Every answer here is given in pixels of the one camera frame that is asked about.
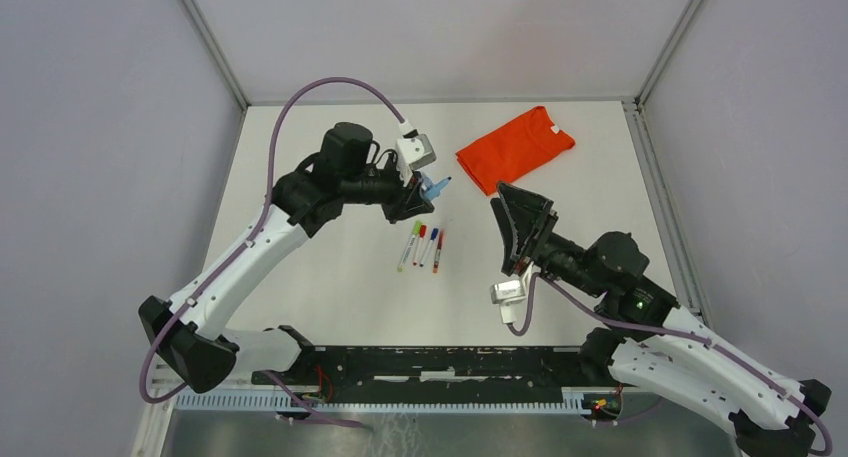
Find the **red orange pen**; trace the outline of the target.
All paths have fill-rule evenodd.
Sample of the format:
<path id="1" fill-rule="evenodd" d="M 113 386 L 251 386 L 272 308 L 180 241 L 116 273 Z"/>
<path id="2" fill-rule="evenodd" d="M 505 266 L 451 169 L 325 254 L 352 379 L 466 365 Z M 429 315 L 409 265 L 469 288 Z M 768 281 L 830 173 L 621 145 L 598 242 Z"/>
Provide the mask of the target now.
<path id="1" fill-rule="evenodd" d="M 448 225 L 449 225 L 449 221 L 443 222 L 443 225 L 440 227 L 440 231 L 439 231 L 439 234 L 437 236 L 436 247 L 435 247 L 434 258 L 433 258 L 433 266 L 432 266 L 432 273 L 433 274 L 437 274 L 439 272 L 444 236 L 445 236 Z"/>

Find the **thin blue-tip pen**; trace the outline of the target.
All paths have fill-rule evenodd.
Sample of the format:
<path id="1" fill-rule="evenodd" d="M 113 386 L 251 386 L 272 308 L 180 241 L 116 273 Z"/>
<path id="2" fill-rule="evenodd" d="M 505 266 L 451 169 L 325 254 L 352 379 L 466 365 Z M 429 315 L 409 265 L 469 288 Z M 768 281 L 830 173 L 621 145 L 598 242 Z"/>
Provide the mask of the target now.
<path id="1" fill-rule="evenodd" d="M 426 246 L 424 247 L 424 251 L 423 251 L 423 253 L 422 253 L 421 259 L 419 260 L 419 263 L 418 263 L 419 267 L 422 267 L 422 268 L 423 268 L 423 267 L 425 266 L 426 261 L 427 261 L 427 259 L 428 259 L 428 257 L 429 257 L 429 254 L 430 254 L 430 252 L 431 252 L 431 250 L 432 250 L 432 248 L 433 248 L 433 246 L 434 246 L 434 243 L 435 243 L 435 241 L 436 241 L 436 238 L 437 238 L 437 237 L 436 237 L 435 235 L 433 235 L 433 236 L 431 236 L 431 237 L 428 239 L 427 244 L 426 244 Z"/>

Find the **thin clear red-tip pen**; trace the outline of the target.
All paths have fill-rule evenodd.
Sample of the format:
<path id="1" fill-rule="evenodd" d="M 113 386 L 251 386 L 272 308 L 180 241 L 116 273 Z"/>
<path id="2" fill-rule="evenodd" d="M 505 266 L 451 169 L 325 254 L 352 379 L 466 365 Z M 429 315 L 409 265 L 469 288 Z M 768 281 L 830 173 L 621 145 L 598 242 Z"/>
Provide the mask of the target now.
<path id="1" fill-rule="evenodd" d="M 418 261 L 419 261 L 418 256 L 419 256 L 421 245 L 424 242 L 424 240 L 425 239 L 422 235 L 419 235 L 416 238 L 416 241 L 415 241 L 415 244 L 414 244 L 414 247 L 413 247 L 413 250 L 412 250 L 412 264 L 413 264 L 413 266 L 418 266 Z"/>

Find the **thin green-tip pen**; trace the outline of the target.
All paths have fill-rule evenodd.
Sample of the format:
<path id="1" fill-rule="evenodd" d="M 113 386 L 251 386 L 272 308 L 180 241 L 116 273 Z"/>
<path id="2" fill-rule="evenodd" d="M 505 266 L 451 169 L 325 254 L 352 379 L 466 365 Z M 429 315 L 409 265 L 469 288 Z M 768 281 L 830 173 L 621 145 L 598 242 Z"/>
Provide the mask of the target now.
<path id="1" fill-rule="evenodd" d="M 409 260 L 410 254 L 412 253 L 412 249 L 413 249 L 414 244 L 416 243 L 417 239 L 418 239 L 417 233 L 410 235 L 409 238 L 407 239 L 407 242 L 405 243 L 404 248 L 403 248 L 403 252 L 400 256 L 400 260 L 399 260 L 398 265 L 396 267 L 397 272 L 402 272 L 404 270 L 405 265 Z"/>

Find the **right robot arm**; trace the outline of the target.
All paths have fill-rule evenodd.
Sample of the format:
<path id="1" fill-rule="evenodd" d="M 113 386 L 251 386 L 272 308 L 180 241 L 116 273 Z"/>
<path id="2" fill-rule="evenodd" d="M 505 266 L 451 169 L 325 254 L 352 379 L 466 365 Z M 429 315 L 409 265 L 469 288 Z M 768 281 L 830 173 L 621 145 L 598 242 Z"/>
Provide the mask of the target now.
<path id="1" fill-rule="evenodd" d="M 536 286 L 544 282 L 571 302 L 597 299 L 586 314 L 598 322 L 577 359 L 591 385 L 610 378 L 682 406 L 729 434 L 747 456 L 829 456 L 823 422 L 832 392 L 756 361 L 707 327 L 646 275 L 648 257 L 629 233 L 608 231 L 582 247 L 558 235 L 550 199 L 501 182 L 490 202 L 504 245 L 507 281 L 491 289 L 503 324 L 524 335 Z"/>

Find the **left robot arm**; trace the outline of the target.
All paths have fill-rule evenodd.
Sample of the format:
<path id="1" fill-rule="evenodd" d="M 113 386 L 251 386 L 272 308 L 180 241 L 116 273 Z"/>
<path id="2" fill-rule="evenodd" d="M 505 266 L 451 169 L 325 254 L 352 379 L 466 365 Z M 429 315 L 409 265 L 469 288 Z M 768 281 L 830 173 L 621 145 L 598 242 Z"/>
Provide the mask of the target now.
<path id="1" fill-rule="evenodd" d="M 433 212 L 432 184 L 422 169 L 436 153 L 409 123 L 400 128 L 379 166 L 369 155 L 376 144 L 367 128 L 335 124 L 319 151 L 276 182 L 257 221 L 211 268 L 170 298 L 151 296 L 141 304 L 139 317 L 155 353 L 184 386 L 201 394 L 235 374 L 265 370 L 295 385 L 312 376 L 314 358 L 304 351 L 310 344 L 291 327 L 236 331 L 227 324 L 269 273 L 345 205 L 378 205 L 390 223 Z"/>

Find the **blue pen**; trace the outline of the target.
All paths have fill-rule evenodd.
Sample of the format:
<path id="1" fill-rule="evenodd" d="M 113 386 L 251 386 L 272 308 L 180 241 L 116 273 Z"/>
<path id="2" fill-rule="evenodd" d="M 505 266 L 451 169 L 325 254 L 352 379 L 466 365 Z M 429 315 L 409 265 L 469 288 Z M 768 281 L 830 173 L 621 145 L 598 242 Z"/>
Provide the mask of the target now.
<path id="1" fill-rule="evenodd" d="M 434 181 L 429 176 L 423 174 L 420 190 L 421 196 L 428 201 L 435 200 L 441 195 L 442 191 L 451 182 L 451 180 L 452 177 L 448 176 L 439 181 Z"/>

